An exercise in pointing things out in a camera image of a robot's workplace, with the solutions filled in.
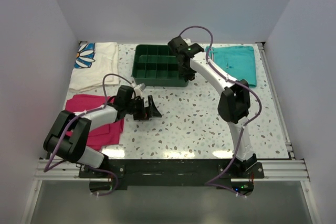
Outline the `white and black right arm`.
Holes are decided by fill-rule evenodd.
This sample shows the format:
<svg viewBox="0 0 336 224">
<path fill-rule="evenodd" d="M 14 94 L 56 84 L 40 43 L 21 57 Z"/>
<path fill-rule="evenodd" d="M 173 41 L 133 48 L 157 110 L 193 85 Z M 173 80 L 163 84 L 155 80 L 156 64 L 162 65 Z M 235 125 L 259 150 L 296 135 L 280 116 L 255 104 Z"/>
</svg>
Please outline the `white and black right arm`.
<svg viewBox="0 0 336 224">
<path fill-rule="evenodd" d="M 246 178 L 257 162 L 247 127 L 250 109 L 248 83 L 238 81 L 217 66 L 199 44 L 188 45 L 178 36 L 168 42 L 168 47 L 177 59 L 179 73 L 186 80 L 194 80 L 195 74 L 199 73 L 218 92 L 217 111 L 228 123 L 234 144 L 233 161 L 228 166 L 234 166 L 237 177 Z"/>
</svg>

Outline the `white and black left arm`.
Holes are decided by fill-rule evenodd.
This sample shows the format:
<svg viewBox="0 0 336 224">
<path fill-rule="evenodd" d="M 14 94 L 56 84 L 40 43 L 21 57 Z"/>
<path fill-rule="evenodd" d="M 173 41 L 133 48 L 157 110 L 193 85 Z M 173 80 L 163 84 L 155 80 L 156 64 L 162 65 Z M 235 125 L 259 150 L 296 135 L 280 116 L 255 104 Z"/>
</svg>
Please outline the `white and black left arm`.
<svg viewBox="0 0 336 224">
<path fill-rule="evenodd" d="M 44 171 L 58 165 L 51 164 L 55 156 L 58 156 L 64 162 L 90 166 L 91 173 L 97 178 L 105 177 L 109 171 L 109 158 L 87 145 L 89 133 L 101 126 L 119 122 L 126 115 L 132 115 L 135 121 L 161 118 L 162 114 L 156 108 L 151 95 L 145 105 L 142 91 L 142 85 L 122 85 L 115 96 L 107 98 L 104 104 L 94 109 L 81 112 L 61 111 L 44 141 L 43 148 L 50 153 Z"/>
</svg>

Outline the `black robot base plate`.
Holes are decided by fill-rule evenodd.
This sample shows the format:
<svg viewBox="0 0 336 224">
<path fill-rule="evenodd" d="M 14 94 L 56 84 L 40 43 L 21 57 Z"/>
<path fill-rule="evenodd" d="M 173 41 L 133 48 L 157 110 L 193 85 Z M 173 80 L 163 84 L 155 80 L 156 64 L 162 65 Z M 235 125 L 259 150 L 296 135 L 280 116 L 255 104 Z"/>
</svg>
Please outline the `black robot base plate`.
<svg viewBox="0 0 336 224">
<path fill-rule="evenodd" d="M 103 169 L 113 172 L 118 181 L 87 166 L 81 166 L 79 177 L 90 180 L 92 192 L 107 190 L 109 185 L 117 190 L 129 186 L 204 186 L 221 174 L 229 162 L 229 159 L 110 159 Z"/>
</svg>

